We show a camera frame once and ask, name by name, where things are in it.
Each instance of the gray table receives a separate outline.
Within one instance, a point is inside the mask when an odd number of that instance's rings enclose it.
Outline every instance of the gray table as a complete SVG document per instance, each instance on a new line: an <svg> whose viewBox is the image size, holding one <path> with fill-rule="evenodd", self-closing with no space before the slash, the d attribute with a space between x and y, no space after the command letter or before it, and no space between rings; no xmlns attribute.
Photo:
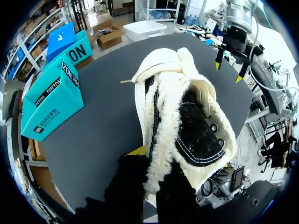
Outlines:
<svg viewBox="0 0 299 224"><path fill-rule="evenodd" d="M225 60L216 71L216 51L189 34L149 38L115 50L79 71L84 108L43 141L52 178L67 203L84 207L85 198L103 200L117 159L142 145L131 79L142 60L158 48L187 47L198 71L215 86L217 100L239 135L252 99L244 81Z"/></svg>

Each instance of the shoe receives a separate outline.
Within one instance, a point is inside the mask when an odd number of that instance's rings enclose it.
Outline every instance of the shoe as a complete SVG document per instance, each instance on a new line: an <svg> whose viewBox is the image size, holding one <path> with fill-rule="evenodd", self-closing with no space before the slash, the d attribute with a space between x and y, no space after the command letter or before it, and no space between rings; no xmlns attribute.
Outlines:
<svg viewBox="0 0 299 224"><path fill-rule="evenodd" d="M173 161L198 191L237 151L235 133L213 85L198 73L186 48L152 51L132 82L150 164L146 193L160 190L159 182L171 172Z"/></svg>
<svg viewBox="0 0 299 224"><path fill-rule="evenodd" d="M265 150L262 150L262 149L258 149L258 151L257 151L257 155L259 156L259 157L263 157L263 155L262 155L262 151L265 151Z"/></svg>

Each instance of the brown cardboard box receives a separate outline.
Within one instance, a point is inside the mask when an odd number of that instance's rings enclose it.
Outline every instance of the brown cardboard box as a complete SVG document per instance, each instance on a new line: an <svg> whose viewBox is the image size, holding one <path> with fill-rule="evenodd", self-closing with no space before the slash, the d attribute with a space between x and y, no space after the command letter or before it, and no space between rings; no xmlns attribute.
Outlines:
<svg viewBox="0 0 299 224"><path fill-rule="evenodd" d="M42 144L38 141L34 141L36 160L38 161L46 161L45 155L43 153Z"/></svg>
<svg viewBox="0 0 299 224"><path fill-rule="evenodd" d="M56 10L57 10L57 8L54 7L54 8L52 8L52 9L49 11L49 13L52 14L52 13L55 12Z"/></svg>
<svg viewBox="0 0 299 224"><path fill-rule="evenodd" d="M94 60L93 56L89 56L88 58L84 59L83 61L79 62L75 65L76 70L80 70L81 68L87 66L90 62Z"/></svg>
<svg viewBox="0 0 299 224"><path fill-rule="evenodd" d="M36 59L42 52L43 46L46 44L46 41L41 41L37 47L31 52L31 55L34 59Z"/></svg>
<svg viewBox="0 0 299 224"><path fill-rule="evenodd" d="M35 21L31 20L31 22L26 26L25 28L25 32L27 35L29 35L32 30L34 30L34 28L41 22L43 21L45 18L47 17L46 14L43 14L42 16L38 17Z"/></svg>
<svg viewBox="0 0 299 224"><path fill-rule="evenodd" d="M30 170L33 179L37 182L37 184L55 201L61 204L65 209L68 209L66 203L55 188L55 184L51 177L49 169L47 167L30 166Z"/></svg>
<svg viewBox="0 0 299 224"><path fill-rule="evenodd" d="M27 62L24 64L22 70L24 70L25 72L29 72L31 68L32 68L32 64L31 64L29 61L27 61Z"/></svg>
<svg viewBox="0 0 299 224"><path fill-rule="evenodd" d="M47 0L40 0L39 3L30 11L29 17L32 17L34 13L36 13L45 3Z"/></svg>
<svg viewBox="0 0 299 224"><path fill-rule="evenodd" d="M18 29L19 31L25 29L27 26L27 21L23 23L23 25L20 26L20 28Z"/></svg>
<svg viewBox="0 0 299 224"><path fill-rule="evenodd" d="M41 143L33 139L28 139L28 141L32 160L46 161Z"/></svg>
<svg viewBox="0 0 299 224"><path fill-rule="evenodd" d="M112 27L114 31L110 34L98 37L98 39L96 40L102 50L106 50L116 44L121 43L121 36L124 35L124 32L121 31L122 26L120 26L119 24L112 24L111 20L94 26L93 33L95 34L97 30L106 29L108 27Z"/></svg>
<svg viewBox="0 0 299 224"><path fill-rule="evenodd" d="M26 75L27 75L28 72L24 71L24 70L21 70L20 73L18 74L18 79L21 81L21 82L24 82L25 79L26 79Z"/></svg>

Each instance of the wall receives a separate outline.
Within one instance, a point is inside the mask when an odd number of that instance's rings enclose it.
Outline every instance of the wall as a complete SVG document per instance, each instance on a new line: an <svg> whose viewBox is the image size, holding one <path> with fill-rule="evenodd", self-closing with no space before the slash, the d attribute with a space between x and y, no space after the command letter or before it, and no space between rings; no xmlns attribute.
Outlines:
<svg viewBox="0 0 299 224"><path fill-rule="evenodd" d="M131 0L113 0L113 8L122 8L123 3L132 2Z"/></svg>
<svg viewBox="0 0 299 224"><path fill-rule="evenodd" d="M204 2L204 0L189 0L185 15L186 16L188 16L188 15L199 16L199 14L202 10L203 2ZM226 3L226 0L207 0L206 6L203 9L204 12L208 12L212 8L218 8L218 6L220 5L221 2Z"/></svg>

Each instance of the floor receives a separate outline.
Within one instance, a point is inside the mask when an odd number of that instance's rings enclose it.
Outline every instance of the floor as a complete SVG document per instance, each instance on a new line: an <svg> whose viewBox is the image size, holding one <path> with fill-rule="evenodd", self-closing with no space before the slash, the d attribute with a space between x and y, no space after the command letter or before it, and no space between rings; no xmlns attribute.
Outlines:
<svg viewBox="0 0 299 224"><path fill-rule="evenodd" d="M88 32L89 34L93 34L92 27L101 23L103 20L107 19L109 15L101 15L96 16L94 13L88 14L87 16L87 26L89 27ZM112 17L113 22L122 22L123 24L129 24L133 22L133 15L132 14L125 14L117 17ZM172 34L175 27L181 27L181 25L175 24L173 22L162 22L162 24L167 26L166 34ZM117 44L107 50L101 50L97 43L94 42L92 44L93 49L93 57L94 59L101 57L111 51L114 51L118 48L131 44L133 41L127 38L125 35L122 36L122 43ZM263 170L263 166L258 166L258 162L262 162L263 158L259 157L257 154L258 149L262 146L262 137L254 139L251 134L249 128L244 125L240 135L237 138L237 145L238 145L238 152L235 157L232 159L232 163L237 166L244 166L245 172L249 174L249 178L251 183L254 183L257 180L271 180L273 175L274 169L268 167L265 173L261 173ZM157 216L153 216L145 222L157 222Z"/></svg>

